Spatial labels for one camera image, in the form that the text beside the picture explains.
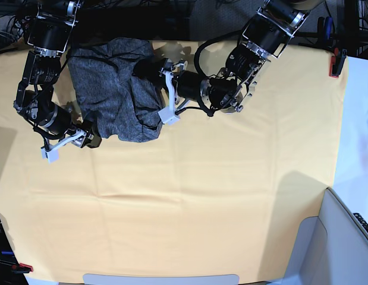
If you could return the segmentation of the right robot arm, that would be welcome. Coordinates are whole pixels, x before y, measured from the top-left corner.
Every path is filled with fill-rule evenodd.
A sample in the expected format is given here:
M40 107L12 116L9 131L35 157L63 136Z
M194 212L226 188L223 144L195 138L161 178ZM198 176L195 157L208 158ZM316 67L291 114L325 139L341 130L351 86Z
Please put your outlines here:
M97 148L102 142L94 122L75 123L69 111L52 101L54 84L65 67L61 56L83 4L83 1L38 1L26 37L32 50L18 84L14 109L43 138L43 149L47 152L67 143Z

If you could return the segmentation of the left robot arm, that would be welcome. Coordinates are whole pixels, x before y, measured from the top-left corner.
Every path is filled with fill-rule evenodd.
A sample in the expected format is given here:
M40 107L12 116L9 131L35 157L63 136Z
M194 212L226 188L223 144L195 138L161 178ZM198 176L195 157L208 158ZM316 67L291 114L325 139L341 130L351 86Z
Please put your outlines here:
M241 30L202 43L194 54L194 71L187 70L187 61L146 58L135 65L133 74L167 90L169 104L158 112L164 124L179 120L180 114L190 109L190 101L197 103L195 108L208 117L218 111L240 112L264 64L280 56L319 4L320 1L265 1ZM225 65L217 74L206 75L200 66L201 53L234 36L237 44Z

